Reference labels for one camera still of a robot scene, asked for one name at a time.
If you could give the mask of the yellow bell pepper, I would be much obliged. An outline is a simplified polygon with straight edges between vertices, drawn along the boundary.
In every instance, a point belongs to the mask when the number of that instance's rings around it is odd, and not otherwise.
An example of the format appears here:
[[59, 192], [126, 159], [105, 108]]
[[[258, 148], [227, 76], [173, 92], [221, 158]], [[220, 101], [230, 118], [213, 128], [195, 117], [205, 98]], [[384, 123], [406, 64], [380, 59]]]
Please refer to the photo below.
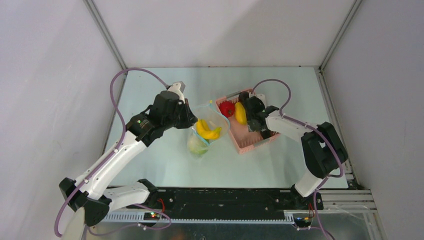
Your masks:
[[234, 117], [236, 121], [241, 125], [247, 125], [248, 123], [247, 114], [243, 104], [241, 102], [236, 102], [234, 106], [235, 106]]

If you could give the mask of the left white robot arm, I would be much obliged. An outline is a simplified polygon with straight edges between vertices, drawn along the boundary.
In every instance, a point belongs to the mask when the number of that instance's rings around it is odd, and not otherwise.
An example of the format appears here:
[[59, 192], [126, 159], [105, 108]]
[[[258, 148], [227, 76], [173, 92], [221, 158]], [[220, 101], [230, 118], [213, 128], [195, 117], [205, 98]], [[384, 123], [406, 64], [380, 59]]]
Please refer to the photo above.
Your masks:
[[180, 90], [168, 89], [156, 95], [153, 104], [134, 115], [121, 137], [85, 173], [59, 183], [67, 205], [73, 211], [83, 208], [84, 224], [92, 227], [105, 216], [122, 207], [142, 204], [153, 208], [158, 202], [157, 188], [141, 179], [130, 186], [108, 189], [115, 176], [138, 154], [161, 138], [170, 128], [188, 129], [197, 122]]

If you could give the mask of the dark purple eggplant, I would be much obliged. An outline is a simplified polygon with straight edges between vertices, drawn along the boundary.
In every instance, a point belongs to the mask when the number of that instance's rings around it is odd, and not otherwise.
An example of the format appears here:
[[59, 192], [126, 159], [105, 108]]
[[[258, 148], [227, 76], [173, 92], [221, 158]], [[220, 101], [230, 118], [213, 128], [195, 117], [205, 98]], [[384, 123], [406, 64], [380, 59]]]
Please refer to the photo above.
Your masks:
[[272, 133], [272, 131], [265, 129], [265, 130], [260, 132], [260, 135], [265, 140], [265, 139], [270, 138], [273, 135], [273, 133]]

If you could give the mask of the yellow banana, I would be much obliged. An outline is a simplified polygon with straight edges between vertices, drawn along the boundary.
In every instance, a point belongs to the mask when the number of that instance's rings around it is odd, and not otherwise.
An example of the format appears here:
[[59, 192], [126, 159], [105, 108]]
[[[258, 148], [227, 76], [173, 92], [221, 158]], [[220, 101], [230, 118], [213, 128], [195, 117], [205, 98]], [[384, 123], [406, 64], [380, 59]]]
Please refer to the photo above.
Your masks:
[[204, 119], [199, 119], [195, 124], [197, 134], [205, 140], [217, 140], [221, 136], [221, 127], [211, 130]]

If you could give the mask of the green cabbage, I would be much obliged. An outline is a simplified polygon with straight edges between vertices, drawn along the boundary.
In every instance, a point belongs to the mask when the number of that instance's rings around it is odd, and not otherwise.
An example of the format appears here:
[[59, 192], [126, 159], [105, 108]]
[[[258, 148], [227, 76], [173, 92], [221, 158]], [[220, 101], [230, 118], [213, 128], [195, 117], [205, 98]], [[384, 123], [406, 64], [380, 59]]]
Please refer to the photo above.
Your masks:
[[201, 156], [209, 150], [209, 142], [195, 134], [188, 137], [187, 149], [193, 155]]

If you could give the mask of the dark round fruit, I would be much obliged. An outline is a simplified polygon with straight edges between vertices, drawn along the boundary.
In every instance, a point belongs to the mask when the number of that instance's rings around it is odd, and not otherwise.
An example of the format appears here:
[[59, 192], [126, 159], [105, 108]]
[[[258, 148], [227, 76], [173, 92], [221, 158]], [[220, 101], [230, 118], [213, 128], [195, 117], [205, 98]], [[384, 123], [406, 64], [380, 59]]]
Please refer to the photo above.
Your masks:
[[248, 91], [242, 91], [238, 95], [238, 101], [242, 104], [249, 98], [250, 98], [250, 93]]

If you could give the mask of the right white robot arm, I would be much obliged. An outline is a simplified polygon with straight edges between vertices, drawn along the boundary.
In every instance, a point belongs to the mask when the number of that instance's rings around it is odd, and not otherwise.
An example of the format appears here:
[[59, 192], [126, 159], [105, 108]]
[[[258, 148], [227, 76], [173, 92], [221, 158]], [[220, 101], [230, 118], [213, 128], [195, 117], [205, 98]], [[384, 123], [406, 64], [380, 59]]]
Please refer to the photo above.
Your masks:
[[263, 139], [271, 137], [272, 133], [282, 134], [300, 143], [305, 160], [306, 170], [300, 180], [293, 185], [291, 204], [297, 209], [304, 209], [311, 202], [311, 194], [318, 190], [329, 177], [334, 177], [332, 171], [338, 169], [336, 175], [344, 175], [343, 163], [349, 158], [335, 127], [324, 122], [313, 125], [302, 122], [284, 113], [279, 113], [276, 106], [265, 106], [264, 102], [254, 94], [242, 92], [241, 101], [250, 132], [258, 132]]

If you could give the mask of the clear zip top bag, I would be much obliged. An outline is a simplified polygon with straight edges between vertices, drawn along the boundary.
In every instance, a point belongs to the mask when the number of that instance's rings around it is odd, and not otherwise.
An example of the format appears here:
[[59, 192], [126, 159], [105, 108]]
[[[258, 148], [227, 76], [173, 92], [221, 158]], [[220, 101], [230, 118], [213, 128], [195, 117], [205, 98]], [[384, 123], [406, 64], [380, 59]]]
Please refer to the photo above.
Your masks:
[[227, 135], [231, 124], [212, 100], [194, 107], [192, 112], [197, 122], [188, 130], [186, 147], [192, 157], [200, 159]]

